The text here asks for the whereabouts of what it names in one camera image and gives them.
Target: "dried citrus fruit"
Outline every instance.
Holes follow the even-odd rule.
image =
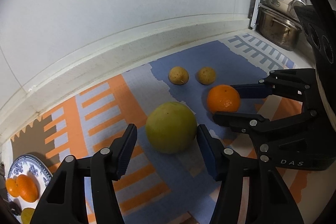
[[[20,197],[27,202],[35,202],[38,197],[38,190],[34,181],[27,175],[19,175],[16,179],[16,185]]]
[[[169,71],[169,80],[175,85],[184,85],[189,80],[189,74],[182,67],[173,67]]]
[[[16,186],[15,179],[12,179],[12,178],[6,179],[6,189],[7,189],[7,192],[13,198],[17,198],[19,196],[19,191],[18,191],[18,188]]]
[[[204,67],[198,71],[197,77],[201,84],[210,85],[216,80],[216,72],[211,67]]]
[[[236,112],[240,106],[240,96],[238,91],[229,85],[214,86],[209,91],[207,105],[212,113]]]

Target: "blue and orange tablecloth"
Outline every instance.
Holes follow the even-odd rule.
[[[270,70],[295,68],[297,63],[303,63],[298,56],[291,53],[289,58],[288,52],[249,30],[163,57],[103,81],[41,115],[3,145],[6,169],[17,156],[31,153],[55,172],[67,155],[91,156],[134,123],[138,128],[137,144],[127,173],[114,182],[125,223],[208,224],[220,184],[207,174],[196,141],[178,155],[156,152],[144,131],[147,116],[163,102],[182,102],[194,112],[197,122],[204,123],[225,146],[243,156],[255,157],[248,135],[214,124],[205,107],[207,93],[218,84],[257,83]],[[189,72],[186,85],[169,82],[168,72],[174,66]],[[217,73],[217,80],[210,86],[201,85],[195,77],[204,66],[213,67]],[[300,110],[299,102],[278,96],[244,99],[239,109],[258,112],[269,119],[294,115]],[[312,223],[336,188],[331,179],[336,165],[323,172],[279,172],[305,222]],[[247,178],[243,189],[239,223],[245,223]],[[90,178],[86,178],[85,190],[89,222],[94,223]]]

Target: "green grapefruit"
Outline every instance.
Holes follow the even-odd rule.
[[[191,145],[196,136],[197,122],[187,106],[167,102],[148,116],[145,129],[150,144],[156,150],[173,154]]]

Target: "stainless steel pot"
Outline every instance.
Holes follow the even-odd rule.
[[[258,16],[257,31],[263,37],[285,50],[295,49],[301,32],[297,22],[266,7],[259,8]]]

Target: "orange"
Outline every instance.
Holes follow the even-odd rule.
[[[35,202],[38,197],[38,190],[34,181],[26,176],[19,175],[16,179],[16,185],[20,194],[20,197],[27,202]]]
[[[15,179],[6,179],[6,189],[7,192],[13,197],[17,198],[19,196],[18,188],[16,187]]]
[[[214,86],[209,91],[207,105],[212,113],[236,112],[240,106],[240,96],[238,91],[229,85]]]

